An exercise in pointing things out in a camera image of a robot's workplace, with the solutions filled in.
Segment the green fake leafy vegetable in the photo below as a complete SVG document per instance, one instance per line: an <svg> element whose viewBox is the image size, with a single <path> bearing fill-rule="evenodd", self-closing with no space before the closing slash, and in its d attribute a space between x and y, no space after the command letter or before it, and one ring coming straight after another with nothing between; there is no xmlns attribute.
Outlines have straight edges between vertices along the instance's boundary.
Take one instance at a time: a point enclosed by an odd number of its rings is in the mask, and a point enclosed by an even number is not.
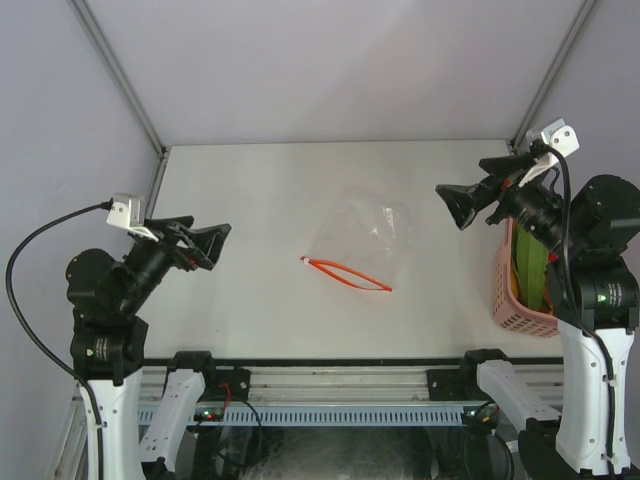
<svg viewBox="0 0 640 480"><path fill-rule="evenodd" d="M512 233L512 265L518 283L519 302L530 310L545 311L549 251L518 223L514 224Z"/></svg>

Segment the clear zip top bag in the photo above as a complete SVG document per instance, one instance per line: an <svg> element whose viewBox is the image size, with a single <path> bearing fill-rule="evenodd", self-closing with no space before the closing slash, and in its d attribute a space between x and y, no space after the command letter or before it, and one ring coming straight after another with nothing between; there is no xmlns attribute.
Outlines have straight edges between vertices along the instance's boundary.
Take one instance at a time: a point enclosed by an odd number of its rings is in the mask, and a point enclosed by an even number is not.
<svg viewBox="0 0 640 480"><path fill-rule="evenodd" d="M350 288L390 293L410 233L404 204L350 188L334 203L300 261Z"/></svg>

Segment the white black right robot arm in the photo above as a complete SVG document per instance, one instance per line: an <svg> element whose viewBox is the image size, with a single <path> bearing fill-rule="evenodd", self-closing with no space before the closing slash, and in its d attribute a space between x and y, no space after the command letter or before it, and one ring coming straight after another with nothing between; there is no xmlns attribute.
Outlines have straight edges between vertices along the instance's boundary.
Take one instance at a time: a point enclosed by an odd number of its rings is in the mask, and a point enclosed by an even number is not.
<svg viewBox="0 0 640 480"><path fill-rule="evenodd" d="M512 219L554 256L549 293L561 337L563 404L543 404L498 349L470 350L459 374L468 397L487 396L518 433L533 479L635 479L625 435L628 356L639 325L639 284L623 252L639 231L638 188L615 175L555 193L533 170L536 154L485 158L485 178L436 191L465 228L488 206L489 224Z"/></svg>

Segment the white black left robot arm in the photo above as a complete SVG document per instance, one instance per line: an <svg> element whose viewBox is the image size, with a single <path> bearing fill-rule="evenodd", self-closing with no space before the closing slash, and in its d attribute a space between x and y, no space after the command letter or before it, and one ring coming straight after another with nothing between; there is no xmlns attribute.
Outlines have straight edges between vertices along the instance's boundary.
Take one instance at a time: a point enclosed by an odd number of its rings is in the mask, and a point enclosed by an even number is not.
<svg viewBox="0 0 640 480"><path fill-rule="evenodd" d="M73 306L70 353L87 417L91 479L173 479L186 424L197 400L215 395L219 376L208 351L183 351L168 377L175 393L163 398L148 435L139 436L138 398L147 323L138 312L170 269L212 270L232 228L196 229L191 216L147 220L152 238L137 237L117 261L88 249L68 264Z"/></svg>

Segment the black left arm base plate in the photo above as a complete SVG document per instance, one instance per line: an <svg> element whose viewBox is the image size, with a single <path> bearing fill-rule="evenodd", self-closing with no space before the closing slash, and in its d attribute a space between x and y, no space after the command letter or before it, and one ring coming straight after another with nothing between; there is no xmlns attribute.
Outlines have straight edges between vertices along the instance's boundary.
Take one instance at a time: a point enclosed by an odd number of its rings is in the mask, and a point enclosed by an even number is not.
<svg viewBox="0 0 640 480"><path fill-rule="evenodd" d="M247 400L251 387L251 372L241 367L217 368L207 389L211 396Z"/></svg>

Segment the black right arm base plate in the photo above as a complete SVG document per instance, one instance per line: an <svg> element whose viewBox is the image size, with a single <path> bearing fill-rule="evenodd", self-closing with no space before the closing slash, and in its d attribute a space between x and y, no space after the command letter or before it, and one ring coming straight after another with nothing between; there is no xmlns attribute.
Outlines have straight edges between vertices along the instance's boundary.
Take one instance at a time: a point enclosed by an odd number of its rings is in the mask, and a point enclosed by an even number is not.
<svg viewBox="0 0 640 480"><path fill-rule="evenodd" d="M475 380L458 368L426 371L429 399L432 401L470 401L484 399Z"/></svg>

